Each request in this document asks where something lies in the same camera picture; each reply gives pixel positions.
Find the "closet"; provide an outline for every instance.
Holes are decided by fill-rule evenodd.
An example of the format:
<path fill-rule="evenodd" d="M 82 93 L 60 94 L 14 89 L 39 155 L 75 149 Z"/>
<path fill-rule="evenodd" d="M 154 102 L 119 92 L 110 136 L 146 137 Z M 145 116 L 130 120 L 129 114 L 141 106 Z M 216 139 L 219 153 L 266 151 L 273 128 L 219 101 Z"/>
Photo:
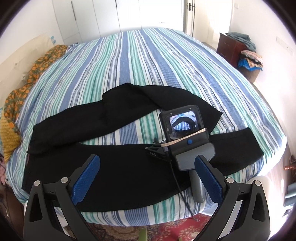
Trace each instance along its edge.
<path fill-rule="evenodd" d="M 183 0 L 52 0 L 66 45 L 149 28 L 183 29 Z"/>

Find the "black pants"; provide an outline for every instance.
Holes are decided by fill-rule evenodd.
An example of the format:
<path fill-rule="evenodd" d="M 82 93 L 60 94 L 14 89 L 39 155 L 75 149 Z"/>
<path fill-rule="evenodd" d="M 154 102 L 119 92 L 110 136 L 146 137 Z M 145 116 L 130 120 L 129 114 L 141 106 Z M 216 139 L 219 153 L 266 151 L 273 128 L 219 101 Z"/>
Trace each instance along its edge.
<path fill-rule="evenodd" d="M 101 168 L 80 211 L 103 212 L 145 207 L 178 193 L 166 162 L 146 156 L 150 145 L 89 146 L 78 142 L 111 133 L 156 109 L 171 110 L 197 105 L 204 126 L 214 129 L 221 112 L 198 96 L 167 86 L 124 84 L 103 94 L 101 101 L 75 106 L 34 126 L 22 188 L 30 192 L 35 180 L 57 182 L 80 167 L 91 154 L 101 159 Z M 249 128 L 211 135 L 216 156 L 211 160 L 224 175 L 257 161 L 262 151 Z M 176 167 L 182 190 L 190 186 L 189 175 Z"/>

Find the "wooden dresser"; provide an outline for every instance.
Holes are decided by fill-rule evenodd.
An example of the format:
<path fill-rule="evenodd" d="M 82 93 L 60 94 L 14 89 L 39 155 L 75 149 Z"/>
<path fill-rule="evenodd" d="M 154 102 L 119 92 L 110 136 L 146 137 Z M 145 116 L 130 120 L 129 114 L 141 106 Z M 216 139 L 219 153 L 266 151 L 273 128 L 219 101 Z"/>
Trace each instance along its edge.
<path fill-rule="evenodd" d="M 226 59 L 234 68 L 237 68 L 241 51 L 247 49 L 246 45 L 242 42 L 220 33 L 217 53 Z"/>

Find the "screen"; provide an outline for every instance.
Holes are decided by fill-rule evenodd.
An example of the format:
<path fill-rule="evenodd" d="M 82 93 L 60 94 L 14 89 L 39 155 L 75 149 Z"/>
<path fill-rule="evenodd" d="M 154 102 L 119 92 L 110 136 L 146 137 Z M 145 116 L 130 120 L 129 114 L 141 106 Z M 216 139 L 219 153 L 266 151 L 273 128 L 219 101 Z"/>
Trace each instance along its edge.
<path fill-rule="evenodd" d="M 172 140 L 180 139 L 199 130 L 198 120 L 193 111 L 184 112 L 170 117 Z"/>

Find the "red rug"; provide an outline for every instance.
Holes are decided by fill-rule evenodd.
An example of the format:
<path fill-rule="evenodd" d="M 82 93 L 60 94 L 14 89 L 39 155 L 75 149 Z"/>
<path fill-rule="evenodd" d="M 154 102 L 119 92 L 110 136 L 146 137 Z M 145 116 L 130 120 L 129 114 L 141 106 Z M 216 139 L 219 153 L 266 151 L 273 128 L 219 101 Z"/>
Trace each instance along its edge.
<path fill-rule="evenodd" d="M 104 241 L 138 241 L 139 230 L 143 227 L 147 229 L 148 241 L 178 241 L 179 238 L 183 241 L 192 241 L 211 218 L 203 214 L 197 214 L 194 217 L 198 221 L 186 218 L 141 227 L 113 227 L 92 223 L 89 226 L 98 238 L 104 237 Z"/>

